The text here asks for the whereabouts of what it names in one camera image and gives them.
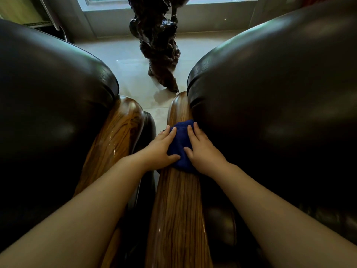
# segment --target dark wood carving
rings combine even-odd
[[[167,124],[192,119],[187,93],[176,96]],[[152,211],[146,268],[213,267],[205,235],[199,177],[171,167],[161,171]]]
[[[121,158],[132,153],[144,126],[144,112],[133,99],[120,96],[87,154],[74,196],[82,192]],[[121,229],[116,227],[103,253],[101,268],[115,266]]]
[[[188,0],[128,0],[135,17],[129,24],[130,32],[140,40],[140,50],[148,58],[150,76],[161,85],[177,93],[178,86],[172,75],[180,57],[174,40],[177,30],[177,8]],[[172,8],[171,19],[165,14]]]

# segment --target black leather chair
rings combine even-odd
[[[303,8],[216,47],[187,82],[194,119],[228,161],[355,244],[356,26],[357,0]],[[201,184],[217,267],[269,266],[220,188]]]
[[[0,20],[0,57],[1,252],[71,199],[119,86],[93,55],[5,20]],[[143,127],[131,131],[137,143],[131,152],[156,135],[151,115],[145,112],[142,119]],[[149,225],[153,182],[153,173],[143,177],[123,220],[125,233],[133,235],[123,248],[141,261],[147,230],[129,226],[136,221]]]

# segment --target wood grain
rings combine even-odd
[[[192,119],[187,93],[176,96],[167,124]],[[167,167],[161,171],[152,211],[146,268],[213,267],[205,235],[199,178]]]
[[[144,112],[133,99],[120,96],[94,140],[83,165],[74,196],[82,192],[121,158],[130,155],[144,126]],[[116,227],[103,253],[101,268],[115,266],[121,229]]]

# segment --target tile floor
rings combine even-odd
[[[177,34],[181,57],[173,75],[180,92],[187,90],[191,69],[206,53],[242,31]],[[107,64],[118,79],[119,94],[135,99],[144,111],[149,112],[155,120],[157,132],[166,127],[168,108],[176,95],[147,74],[149,61],[142,55],[136,38],[113,37],[79,42],[77,46]]]

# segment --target finger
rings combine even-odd
[[[192,130],[191,125],[187,126],[187,134],[189,135],[190,142],[193,147],[199,140],[197,139],[196,135],[194,134],[194,131]]]
[[[167,137],[167,135],[168,135],[169,133],[170,133],[170,126],[167,125],[167,126],[166,126],[166,129],[165,129],[162,133],[160,133],[160,134],[157,136],[157,139],[162,140],[162,139],[164,139],[165,137]]]
[[[205,139],[204,132],[199,128],[197,122],[194,122],[194,134],[200,141]]]
[[[176,132],[177,132],[177,128],[176,127],[173,127],[172,128],[172,131],[169,133],[169,135],[165,138],[165,141],[167,141],[167,144],[171,144],[173,139],[175,138],[175,135],[176,135]]]
[[[173,164],[174,162],[177,162],[180,159],[181,159],[181,156],[178,154],[170,155],[168,157],[168,161],[170,162],[170,164]]]
[[[188,148],[188,147],[184,147],[184,151],[187,154],[187,157],[190,159],[190,161],[194,158],[194,152],[192,151],[192,149]]]

